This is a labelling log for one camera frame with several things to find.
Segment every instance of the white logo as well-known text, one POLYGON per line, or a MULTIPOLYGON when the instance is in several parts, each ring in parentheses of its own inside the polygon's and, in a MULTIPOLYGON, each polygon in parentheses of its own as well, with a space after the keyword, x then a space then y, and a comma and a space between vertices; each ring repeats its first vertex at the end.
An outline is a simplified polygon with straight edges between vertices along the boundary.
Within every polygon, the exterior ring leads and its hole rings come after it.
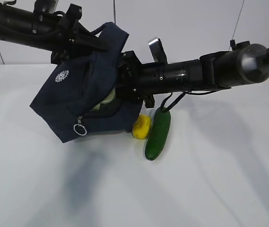
POLYGON ((65 70, 63 72, 60 72, 57 77, 55 78, 55 82, 61 82, 63 81, 69 74, 69 71, 68 70, 65 70))

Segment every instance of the fabric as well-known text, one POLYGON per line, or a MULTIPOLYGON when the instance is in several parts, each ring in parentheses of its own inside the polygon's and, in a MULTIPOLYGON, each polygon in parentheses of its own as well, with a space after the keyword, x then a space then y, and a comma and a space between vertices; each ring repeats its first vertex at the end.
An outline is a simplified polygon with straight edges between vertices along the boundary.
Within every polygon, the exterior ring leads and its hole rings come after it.
POLYGON ((79 116, 88 134, 131 131, 139 116, 142 101, 115 99, 101 105, 99 111, 91 111, 115 87, 117 62, 129 36, 112 22, 104 24, 99 31, 99 38, 109 45, 108 51, 93 52, 58 65, 30 105, 62 142, 80 137, 74 131, 79 116))

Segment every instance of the cucumber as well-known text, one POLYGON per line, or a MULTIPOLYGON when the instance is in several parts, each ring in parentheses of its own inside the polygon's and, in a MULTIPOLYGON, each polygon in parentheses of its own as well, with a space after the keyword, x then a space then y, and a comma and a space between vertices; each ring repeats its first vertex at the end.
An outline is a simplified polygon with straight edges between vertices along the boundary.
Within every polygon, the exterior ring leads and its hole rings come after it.
POLYGON ((150 131, 149 139, 146 143, 146 159, 150 161, 155 160, 164 149, 170 129, 170 122, 170 112, 162 113, 160 108, 158 108, 154 115, 154 123, 150 131))

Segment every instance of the white table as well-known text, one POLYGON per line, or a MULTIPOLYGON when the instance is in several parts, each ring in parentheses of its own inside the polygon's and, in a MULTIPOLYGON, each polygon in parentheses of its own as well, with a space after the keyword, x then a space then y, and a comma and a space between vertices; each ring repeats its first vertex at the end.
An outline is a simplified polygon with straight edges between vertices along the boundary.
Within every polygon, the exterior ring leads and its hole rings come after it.
POLYGON ((269 226, 269 80, 185 97, 149 162, 126 133, 62 144, 28 107, 53 68, 0 66, 0 226, 269 226))

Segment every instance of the yellow lemon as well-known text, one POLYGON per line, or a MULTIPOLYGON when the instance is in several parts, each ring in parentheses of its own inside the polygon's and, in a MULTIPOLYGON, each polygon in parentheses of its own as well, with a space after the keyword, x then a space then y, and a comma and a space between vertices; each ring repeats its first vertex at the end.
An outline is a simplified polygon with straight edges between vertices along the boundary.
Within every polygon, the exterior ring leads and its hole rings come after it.
POLYGON ((143 140, 147 138, 151 129, 151 118, 146 115, 140 115, 133 126, 132 134, 135 138, 143 140))

